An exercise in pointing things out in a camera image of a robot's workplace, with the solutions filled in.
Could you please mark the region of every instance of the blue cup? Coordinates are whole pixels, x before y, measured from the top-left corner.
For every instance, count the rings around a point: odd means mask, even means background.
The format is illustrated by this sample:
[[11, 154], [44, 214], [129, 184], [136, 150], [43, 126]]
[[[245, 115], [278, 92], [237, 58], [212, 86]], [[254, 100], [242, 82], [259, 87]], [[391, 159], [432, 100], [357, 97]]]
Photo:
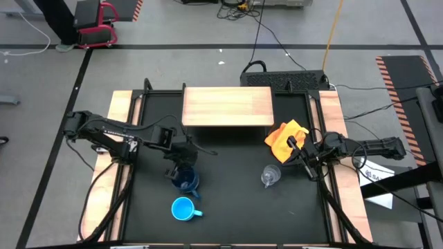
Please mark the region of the blue cup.
[[180, 168], [177, 170], [177, 179], [172, 180], [172, 184], [180, 190], [181, 193], [191, 193], [195, 198], [200, 199], [200, 195], [197, 193], [197, 187], [200, 183], [199, 174], [194, 168]]
[[177, 198], [172, 204], [171, 212], [179, 221], [189, 221], [194, 215], [203, 215], [203, 212], [195, 210], [194, 203], [188, 197]]

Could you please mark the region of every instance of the wooden platform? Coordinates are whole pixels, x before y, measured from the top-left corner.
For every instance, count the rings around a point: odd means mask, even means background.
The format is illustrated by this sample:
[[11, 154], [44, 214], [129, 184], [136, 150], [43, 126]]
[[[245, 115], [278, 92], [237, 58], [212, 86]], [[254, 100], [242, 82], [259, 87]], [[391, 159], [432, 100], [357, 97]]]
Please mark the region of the wooden platform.
[[271, 88], [187, 87], [182, 123], [185, 126], [272, 126]]

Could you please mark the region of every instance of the yellow towel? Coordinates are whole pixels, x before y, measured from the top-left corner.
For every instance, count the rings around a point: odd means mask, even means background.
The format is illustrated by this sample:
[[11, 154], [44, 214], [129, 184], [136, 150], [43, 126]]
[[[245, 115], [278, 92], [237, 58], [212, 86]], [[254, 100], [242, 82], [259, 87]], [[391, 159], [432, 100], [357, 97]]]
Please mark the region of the yellow towel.
[[291, 120], [289, 123], [282, 123], [280, 128], [273, 131], [264, 140], [264, 142], [271, 147], [271, 151], [274, 156], [284, 163], [291, 156], [293, 149], [287, 144], [287, 140], [290, 136], [294, 136], [297, 141], [297, 147], [301, 149], [305, 144], [306, 134], [309, 131], [301, 127], [295, 120]]

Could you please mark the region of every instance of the gray floor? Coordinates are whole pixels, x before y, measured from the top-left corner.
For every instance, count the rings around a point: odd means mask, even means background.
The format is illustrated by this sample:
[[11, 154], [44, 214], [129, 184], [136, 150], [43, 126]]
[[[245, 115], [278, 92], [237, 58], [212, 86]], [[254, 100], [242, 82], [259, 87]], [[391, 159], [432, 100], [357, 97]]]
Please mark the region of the gray floor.
[[[70, 9], [75, 1], [67, 1]], [[339, 0], [315, 0], [304, 10], [265, 9], [263, 23], [284, 44], [326, 44]], [[443, 44], [438, 0], [409, 1], [429, 44]], [[12, 0], [0, 8], [14, 7]], [[257, 23], [251, 18], [225, 21], [216, 18], [217, 6], [182, 6], [172, 0], [146, 1], [136, 23], [117, 23], [119, 44], [252, 44]], [[59, 39], [44, 21], [32, 21], [52, 40]], [[0, 15], [1, 44], [45, 44], [37, 31], [19, 19]], [[259, 43], [275, 44], [262, 29]], [[346, 1], [333, 44], [419, 44], [400, 1]], [[115, 90], [139, 89], [148, 77], [155, 89], [188, 86], [238, 86], [239, 74], [251, 58], [251, 50], [95, 50], [80, 89], [75, 110], [90, 110], [105, 116]], [[289, 50], [304, 67], [319, 69], [323, 50]], [[432, 51], [443, 65], [443, 51]], [[0, 248], [15, 247], [30, 203], [42, 176], [66, 103], [85, 52], [59, 54], [54, 50], [27, 57], [0, 59], [0, 92], [19, 94], [19, 106], [0, 106], [0, 135], [11, 138], [0, 149]], [[423, 55], [421, 50], [331, 50], [326, 73], [333, 84], [384, 86], [376, 56]], [[269, 71], [298, 70], [282, 50], [257, 50], [256, 59]], [[385, 91], [338, 89], [343, 113], [348, 116], [389, 104]], [[359, 118], [378, 136], [405, 140], [393, 109]], [[353, 139], [371, 139], [355, 124], [347, 124]], [[87, 161], [96, 155], [87, 142], [75, 145]], [[408, 155], [395, 162], [371, 158], [376, 163], [413, 166]], [[91, 181], [90, 170], [65, 144], [58, 154], [48, 189], [40, 207], [28, 246], [48, 246], [75, 241], [84, 195]], [[428, 220], [435, 248], [441, 248], [436, 224]], [[421, 246], [417, 226], [412, 223], [371, 220], [374, 240], [382, 245]]]

